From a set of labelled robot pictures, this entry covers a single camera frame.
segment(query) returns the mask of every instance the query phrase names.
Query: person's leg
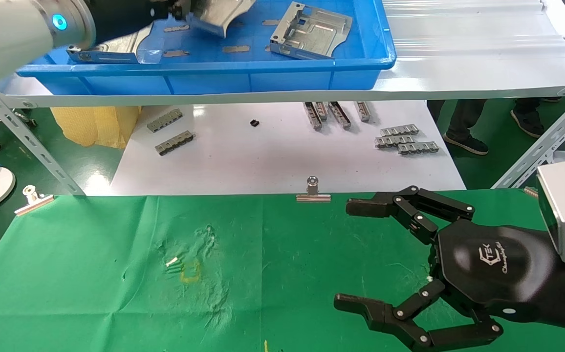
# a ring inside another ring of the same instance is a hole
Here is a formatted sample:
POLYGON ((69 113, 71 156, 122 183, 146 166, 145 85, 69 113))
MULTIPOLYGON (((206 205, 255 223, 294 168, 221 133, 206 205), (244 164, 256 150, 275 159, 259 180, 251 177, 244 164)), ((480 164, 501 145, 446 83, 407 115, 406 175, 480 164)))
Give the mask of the person's leg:
POLYGON ((515 100, 515 107, 511 110, 511 116, 519 128, 534 138, 539 138, 545 130, 537 111, 540 102, 541 98, 520 98, 515 100))
POLYGON ((435 123, 439 121, 439 115, 441 115, 441 108, 443 107, 445 100, 427 100, 426 107, 430 111, 430 116, 433 117, 435 123))
POLYGON ((468 152, 478 155, 487 154, 489 152, 488 147, 483 142, 473 138, 470 133, 470 128, 476 124, 480 114, 482 114, 484 102, 486 102, 486 99, 459 100, 443 139, 468 152))

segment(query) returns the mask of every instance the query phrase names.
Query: white shelf board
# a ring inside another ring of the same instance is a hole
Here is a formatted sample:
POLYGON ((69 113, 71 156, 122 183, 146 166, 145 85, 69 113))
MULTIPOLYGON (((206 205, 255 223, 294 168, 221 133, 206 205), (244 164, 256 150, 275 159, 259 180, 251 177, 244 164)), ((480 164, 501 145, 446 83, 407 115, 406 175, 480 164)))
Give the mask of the white shelf board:
POLYGON ((465 188, 424 102, 370 102, 370 123, 359 121, 352 102, 341 104, 352 121, 349 131, 332 116, 314 131, 301 103, 146 107, 109 194, 298 194, 308 176, 320 179, 323 193, 465 188), (148 130, 146 123, 176 107, 184 113, 180 120, 148 130), (252 127, 253 119, 261 124, 252 127), (421 129, 418 141, 435 141, 439 152, 402 156, 374 147, 381 128, 408 123, 421 129), (185 130, 196 134, 192 142, 157 154, 156 145, 185 130))
POLYGON ((398 61, 369 91, 54 96, 15 76, 10 107, 554 96, 565 91, 562 0, 383 0, 398 61))

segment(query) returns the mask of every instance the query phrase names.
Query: metal shelf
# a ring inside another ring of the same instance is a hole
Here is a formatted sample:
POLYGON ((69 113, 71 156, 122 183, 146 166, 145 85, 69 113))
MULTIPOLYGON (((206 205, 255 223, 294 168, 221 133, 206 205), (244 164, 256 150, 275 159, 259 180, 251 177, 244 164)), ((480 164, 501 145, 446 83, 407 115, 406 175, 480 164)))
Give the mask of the metal shelf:
POLYGON ((562 0, 383 0, 398 51, 369 91, 55 96, 34 78, 1 85, 10 108, 565 95, 562 0))

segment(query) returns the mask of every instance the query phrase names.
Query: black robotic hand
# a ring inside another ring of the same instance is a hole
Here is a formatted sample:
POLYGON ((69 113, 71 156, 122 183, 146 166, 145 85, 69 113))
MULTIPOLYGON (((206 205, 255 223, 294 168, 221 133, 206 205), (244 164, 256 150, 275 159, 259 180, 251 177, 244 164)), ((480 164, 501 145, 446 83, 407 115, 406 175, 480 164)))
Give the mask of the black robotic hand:
POLYGON ((191 0, 85 0, 95 22, 95 43, 135 33, 154 20, 182 20, 191 0))
POLYGON ((432 245, 432 282, 398 306, 338 294, 334 306, 365 318, 368 328, 396 336, 412 351, 437 352, 492 343, 502 326, 492 316, 565 328, 565 263, 545 231, 473 223, 471 205, 408 187, 350 199, 353 216, 395 218, 424 244, 432 245), (450 221, 439 230, 425 216, 450 221), (443 299, 471 325, 425 331, 413 319, 443 299))

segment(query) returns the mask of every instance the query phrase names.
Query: yellow mark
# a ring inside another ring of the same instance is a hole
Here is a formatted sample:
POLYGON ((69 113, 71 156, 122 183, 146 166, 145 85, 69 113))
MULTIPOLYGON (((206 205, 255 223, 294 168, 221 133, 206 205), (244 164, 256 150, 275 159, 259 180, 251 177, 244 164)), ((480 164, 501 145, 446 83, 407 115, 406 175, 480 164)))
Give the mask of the yellow mark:
POLYGON ((180 271, 180 282, 188 284, 195 283, 198 280, 200 280, 200 262, 196 259, 195 261, 184 265, 180 271), (193 271, 195 272, 193 276, 185 276, 185 270, 187 267, 193 268, 193 271))

